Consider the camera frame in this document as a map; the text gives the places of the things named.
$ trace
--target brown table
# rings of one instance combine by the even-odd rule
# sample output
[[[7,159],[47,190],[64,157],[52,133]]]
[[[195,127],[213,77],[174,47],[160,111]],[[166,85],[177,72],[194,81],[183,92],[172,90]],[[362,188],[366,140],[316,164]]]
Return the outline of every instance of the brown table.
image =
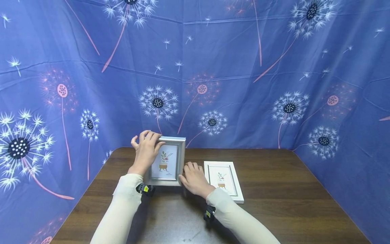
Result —
[[[52,244],[89,243],[134,156],[133,148],[115,150]],[[245,199],[240,206],[282,244],[369,243],[291,151],[187,149],[185,160],[233,161]],[[143,196],[128,243],[236,243],[217,221],[206,227],[204,207],[180,187],[157,188],[153,198]]]

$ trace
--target framed picture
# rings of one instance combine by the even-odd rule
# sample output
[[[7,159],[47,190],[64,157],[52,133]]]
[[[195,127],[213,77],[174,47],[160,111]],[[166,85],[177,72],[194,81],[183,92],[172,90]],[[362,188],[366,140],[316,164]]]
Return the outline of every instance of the framed picture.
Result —
[[[205,161],[204,175],[210,185],[221,188],[233,198],[235,203],[244,203],[233,162]]]
[[[145,174],[148,185],[181,186],[179,175],[183,173],[186,138],[160,137],[164,141],[152,166]]]

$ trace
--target right hand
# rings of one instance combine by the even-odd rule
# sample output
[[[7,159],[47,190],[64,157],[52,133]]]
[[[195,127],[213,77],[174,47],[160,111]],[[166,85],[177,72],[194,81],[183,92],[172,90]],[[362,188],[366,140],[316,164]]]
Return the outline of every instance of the right hand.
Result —
[[[179,175],[179,179],[192,194],[206,199],[215,190],[215,187],[210,185],[204,177],[202,166],[198,166],[197,163],[186,163],[184,173],[186,177]]]

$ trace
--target blue backdrop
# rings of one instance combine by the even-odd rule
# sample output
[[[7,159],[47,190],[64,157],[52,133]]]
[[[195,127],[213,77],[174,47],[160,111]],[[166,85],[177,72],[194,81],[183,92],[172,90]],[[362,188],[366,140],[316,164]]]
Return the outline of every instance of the blue backdrop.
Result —
[[[287,148],[390,240],[390,2],[0,3],[0,242],[48,243],[144,129]]]

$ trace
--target beige sleeve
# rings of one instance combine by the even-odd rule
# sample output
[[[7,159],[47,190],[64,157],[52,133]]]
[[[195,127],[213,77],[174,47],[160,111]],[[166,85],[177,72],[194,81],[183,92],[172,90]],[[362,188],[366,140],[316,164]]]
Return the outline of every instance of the beige sleeve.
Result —
[[[239,207],[222,189],[216,188],[206,201],[215,207],[215,218],[230,229],[241,244],[280,244],[262,223]]]
[[[91,244],[125,244],[134,214],[141,204],[141,193],[135,188],[142,176],[127,174],[119,179],[110,206],[100,221]]]

